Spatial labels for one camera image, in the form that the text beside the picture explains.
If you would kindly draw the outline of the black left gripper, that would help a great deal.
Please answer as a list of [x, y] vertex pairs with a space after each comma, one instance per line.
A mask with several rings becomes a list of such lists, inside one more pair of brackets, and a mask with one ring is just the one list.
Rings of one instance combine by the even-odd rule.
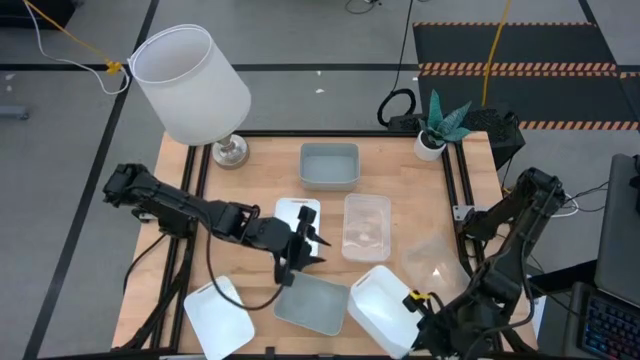
[[295, 280], [294, 271], [323, 263], [324, 258], [302, 254], [305, 240], [328, 245], [318, 233], [313, 222], [317, 212], [308, 206], [302, 206], [298, 214], [298, 229], [275, 218], [252, 219], [247, 225], [247, 241], [254, 249], [276, 254], [274, 256], [274, 282], [282, 286], [291, 286]]

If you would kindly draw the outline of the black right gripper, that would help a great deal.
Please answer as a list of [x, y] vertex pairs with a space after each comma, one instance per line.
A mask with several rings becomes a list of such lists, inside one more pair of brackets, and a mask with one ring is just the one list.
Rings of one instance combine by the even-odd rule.
[[483, 355], [483, 306], [450, 303], [438, 312], [425, 299], [411, 299], [410, 312], [419, 313], [418, 333], [411, 349], [428, 350], [431, 355], [462, 360], [478, 360]]

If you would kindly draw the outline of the clear plastic basket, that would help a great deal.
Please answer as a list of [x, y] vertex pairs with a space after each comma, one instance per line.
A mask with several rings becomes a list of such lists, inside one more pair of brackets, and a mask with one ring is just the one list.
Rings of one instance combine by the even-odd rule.
[[440, 235], [405, 250], [402, 267], [412, 289], [436, 293], [444, 303], [462, 294], [470, 282], [448, 241]]
[[391, 201], [380, 195], [347, 195], [341, 246], [343, 257], [355, 262], [384, 262], [391, 249]]

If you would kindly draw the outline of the white plastic basket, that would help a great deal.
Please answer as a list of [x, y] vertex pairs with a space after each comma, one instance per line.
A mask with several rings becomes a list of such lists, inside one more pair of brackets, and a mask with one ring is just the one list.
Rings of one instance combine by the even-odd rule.
[[276, 202], [274, 216], [287, 223], [291, 231], [295, 232], [299, 224], [298, 215], [302, 206], [309, 207], [316, 212], [312, 226], [316, 229], [316, 234], [319, 234], [321, 204], [316, 199], [280, 198]]
[[212, 282], [189, 294], [183, 306], [207, 360], [222, 360], [255, 336], [249, 313], [225, 300]]
[[418, 312], [403, 304], [410, 289], [389, 268], [376, 265], [350, 288], [347, 310], [351, 317], [393, 359], [412, 350], [418, 335]]

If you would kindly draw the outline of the black power box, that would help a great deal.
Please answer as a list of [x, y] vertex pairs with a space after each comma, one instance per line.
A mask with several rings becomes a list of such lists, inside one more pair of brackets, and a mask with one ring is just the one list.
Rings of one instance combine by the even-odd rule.
[[420, 114], [395, 116], [390, 119], [387, 129], [396, 133], [418, 134], [421, 131], [422, 119]]

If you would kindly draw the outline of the black backlit keyboard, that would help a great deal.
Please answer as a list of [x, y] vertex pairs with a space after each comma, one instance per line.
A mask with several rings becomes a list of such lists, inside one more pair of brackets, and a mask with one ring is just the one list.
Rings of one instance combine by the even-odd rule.
[[588, 287], [576, 345], [603, 360], [640, 360], [640, 308]]

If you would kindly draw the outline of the potted plant white pot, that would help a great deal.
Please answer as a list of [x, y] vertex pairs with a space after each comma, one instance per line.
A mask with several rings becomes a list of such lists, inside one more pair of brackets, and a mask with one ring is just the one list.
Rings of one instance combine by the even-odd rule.
[[420, 132], [414, 143], [414, 154], [423, 161], [434, 161], [449, 143], [456, 143], [468, 136], [471, 131], [462, 126], [472, 102], [445, 115], [442, 111], [439, 94], [431, 91], [429, 112], [425, 119], [419, 120]]

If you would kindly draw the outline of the white shade table lamp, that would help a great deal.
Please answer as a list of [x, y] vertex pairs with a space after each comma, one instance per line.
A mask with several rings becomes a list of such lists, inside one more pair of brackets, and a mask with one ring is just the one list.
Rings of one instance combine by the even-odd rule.
[[209, 145], [223, 169], [246, 163], [249, 145], [235, 131], [249, 113], [251, 93], [205, 28], [182, 24], [162, 30], [128, 64], [173, 140]]

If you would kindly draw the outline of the grey laptop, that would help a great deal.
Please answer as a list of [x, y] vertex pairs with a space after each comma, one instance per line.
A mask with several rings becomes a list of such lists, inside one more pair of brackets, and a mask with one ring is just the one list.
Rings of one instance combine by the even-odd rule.
[[594, 280], [640, 307], [640, 154], [612, 158]]

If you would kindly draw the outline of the black mesh box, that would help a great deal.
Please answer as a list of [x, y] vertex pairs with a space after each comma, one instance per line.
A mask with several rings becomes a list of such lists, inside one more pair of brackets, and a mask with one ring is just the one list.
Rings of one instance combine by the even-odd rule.
[[500, 169], [526, 144], [519, 129], [520, 119], [510, 110], [483, 108], [469, 112], [462, 126], [486, 132], [495, 167]]

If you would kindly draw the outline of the black hazard striped mat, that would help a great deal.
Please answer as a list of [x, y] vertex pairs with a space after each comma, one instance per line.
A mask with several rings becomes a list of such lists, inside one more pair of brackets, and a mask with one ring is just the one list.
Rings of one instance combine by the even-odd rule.
[[419, 22], [419, 89], [444, 110], [505, 106], [527, 130], [640, 130], [640, 71], [591, 22]]

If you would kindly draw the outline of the black floor object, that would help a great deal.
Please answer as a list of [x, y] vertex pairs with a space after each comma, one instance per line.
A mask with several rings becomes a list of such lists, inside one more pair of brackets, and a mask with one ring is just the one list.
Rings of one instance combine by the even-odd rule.
[[76, 10], [74, 0], [27, 0], [36, 9], [26, 5], [23, 0], [0, 0], [0, 28], [33, 28], [32, 12], [38, 26], [45, 29], [54, 29], [45, 17], [65, 27]]

